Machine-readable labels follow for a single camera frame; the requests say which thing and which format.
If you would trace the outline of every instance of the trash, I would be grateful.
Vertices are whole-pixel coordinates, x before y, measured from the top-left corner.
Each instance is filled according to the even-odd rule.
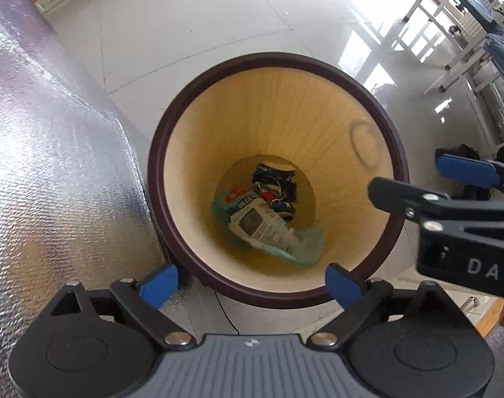
[[[324,231],[290,228],[255,191],[235,186],[215,197],[213,209],[232,233],[252,247],[297,265],[314,265],[324,252]]]
[[[296,169],[274,162],[259,163],[252,174],[255,192],[285,221],[294,217],[296,209]]]

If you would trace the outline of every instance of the reflective foil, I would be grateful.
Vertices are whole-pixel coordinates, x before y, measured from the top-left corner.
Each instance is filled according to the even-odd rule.
[[[11,346],[64,282],[163,261],[116,115],[29,0],[0,0],[0,397],[17,396]]]

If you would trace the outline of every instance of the trash can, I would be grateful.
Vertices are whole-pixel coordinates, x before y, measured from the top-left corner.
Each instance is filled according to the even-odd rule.
[[[294,225],[325,233],[315,266],[236,249],[219,231],[216,192],[265,157],[297,170]],[[230,298],[283,309],[329,301],[329,263],[367,279],[389,255],[404,219],[372,206],[367,186],[375,176],[408,182],[382,106],[335,67],[278,52],[226,61],[187,85],[165,111],[148,163],[154,218],[177,261]]]

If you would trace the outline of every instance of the gray ribbed plate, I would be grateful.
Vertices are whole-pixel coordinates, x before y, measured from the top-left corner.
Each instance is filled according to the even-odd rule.
[[[299,335],[207,335],[187,352],[167,354],[131,398],[371,398],[333,353],[305,347]]]

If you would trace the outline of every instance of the screw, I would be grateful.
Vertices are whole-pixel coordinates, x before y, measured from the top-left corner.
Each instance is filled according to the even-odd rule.
[[[186,345],[193,337],[187,332],[171,332],[165,336],[165,342],[170,345]]]
[[[320,347],[335,345],[337,341],[337,336],[335,334],[331,334],[330,332],[317,332],[316,334],[311,335],[311,342],[315,345],[319,345]]]
[[[444,226],[439,221],[426,221],[423,223],[423,227],[431,232],[441,232],[444,230]]]
[[[440,197],[438,195],[435,195],[434,193],[425,193],[423,195],[423,198],[425,200],[438,200]]]
[[[415,215],[414,208],[411,208],[410,206],[408,206],[407,208],[405,208],[405,215],[409,219],[413,219],[414,215]]]

